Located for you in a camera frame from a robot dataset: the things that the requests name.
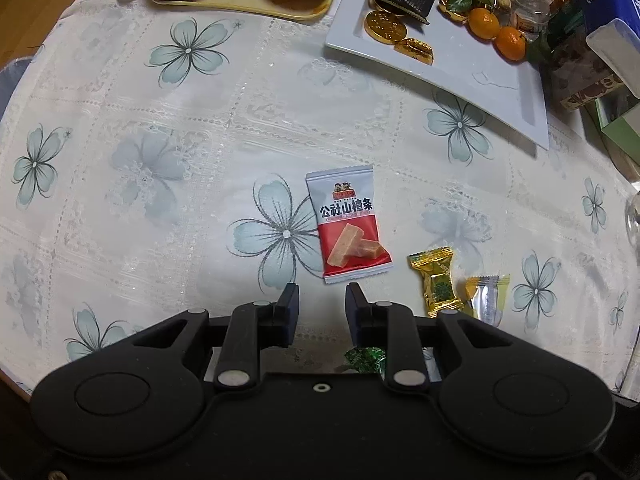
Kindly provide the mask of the silver yellow snack packet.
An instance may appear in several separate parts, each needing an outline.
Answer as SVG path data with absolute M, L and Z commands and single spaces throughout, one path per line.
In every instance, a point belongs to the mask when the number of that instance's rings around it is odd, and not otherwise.
M 469 297 L 474 318 L 498 327 L 502 321 L 509 284 L 509 275 L 483 275 L 468 278 L 464 289 Z

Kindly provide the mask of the red white hawthorn packet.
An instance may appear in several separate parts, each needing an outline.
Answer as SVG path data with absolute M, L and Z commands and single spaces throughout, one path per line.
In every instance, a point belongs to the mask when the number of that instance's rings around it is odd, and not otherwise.
M 324 282 L 359 280 L 390 270 L 392 257 L 378 235 L 373 167 L 310 172 L 306 185 L 317 218 Z

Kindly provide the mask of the gold chocolate coin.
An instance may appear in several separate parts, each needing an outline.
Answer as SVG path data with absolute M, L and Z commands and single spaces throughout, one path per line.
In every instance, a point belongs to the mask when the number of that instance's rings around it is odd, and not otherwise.
M 406 25 L 394 14 L 371 11 L 363 20 L 364 31 L 381 44 L 398 44 L 407 37 Z

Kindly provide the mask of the mandarin orange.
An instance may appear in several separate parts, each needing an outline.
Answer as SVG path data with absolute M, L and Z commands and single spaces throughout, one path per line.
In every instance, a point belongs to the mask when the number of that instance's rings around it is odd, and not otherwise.
M 517 28 L 501 27 L 494 38 L 494 46 L 498 53 L 510 62 L 521 62 L 526 57 L 527 41 Z
M 484 41 L 493 40 L 501 28 L 495 14 L 485 8 L 472 9 L 468 14 L 466 24 L 476 38 Z

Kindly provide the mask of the white floral tablecloth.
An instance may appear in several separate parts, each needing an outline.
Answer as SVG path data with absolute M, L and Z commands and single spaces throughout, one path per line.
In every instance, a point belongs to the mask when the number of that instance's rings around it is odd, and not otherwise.
M 342 370 L 344 288 L 322 278 L 314 170 L 369 165 L 390 272 L 362 288 L 424 307 L 414 252 L 456 280 L 506 274 L 500 326 L 639 393 L 632 187 L 589 117 L 548 148 L 476 107 L 324 45 L 329 22 L 68 9 L 1 119 L 1 368 L 23 389 L 186 309 L 302 295 L 293 370 Z

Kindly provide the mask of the white rectangular plate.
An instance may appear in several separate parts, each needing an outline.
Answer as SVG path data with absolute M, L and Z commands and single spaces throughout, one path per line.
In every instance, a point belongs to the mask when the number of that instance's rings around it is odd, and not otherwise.
M 326 45 L 422 79 L 484 110 L 541 148 L 549 147 L 544 92 L 532 64 L 506 60 L 490 42 L 476 39 L 433 6 L 426 24 L 406 21 L 408 36 L 434 50 L 434 61 L 427 65 L 371 38 L 363 26 L 370 11 L 369 0 L 341 0 Z

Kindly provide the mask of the small gold candy packet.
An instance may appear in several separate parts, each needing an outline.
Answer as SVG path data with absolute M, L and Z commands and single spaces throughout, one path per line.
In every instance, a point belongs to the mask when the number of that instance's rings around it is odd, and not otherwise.
M 451 263 L 454 252 L 450 247 L 439 247 L 408 255 L 413 271 L 420 274 L 423 283 L 425 314 L 434 318 L 441 310 L 464 309 L 463 301 L 454 291 L 451 281 Z

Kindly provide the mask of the green foil candy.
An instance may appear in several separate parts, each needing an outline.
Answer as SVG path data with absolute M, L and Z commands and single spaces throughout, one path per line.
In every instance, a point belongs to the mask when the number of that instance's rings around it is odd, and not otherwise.
M 378 347 L 354 347 L 345 353 L 347 368 L 359 374 L 384 376 L 386 353 Z

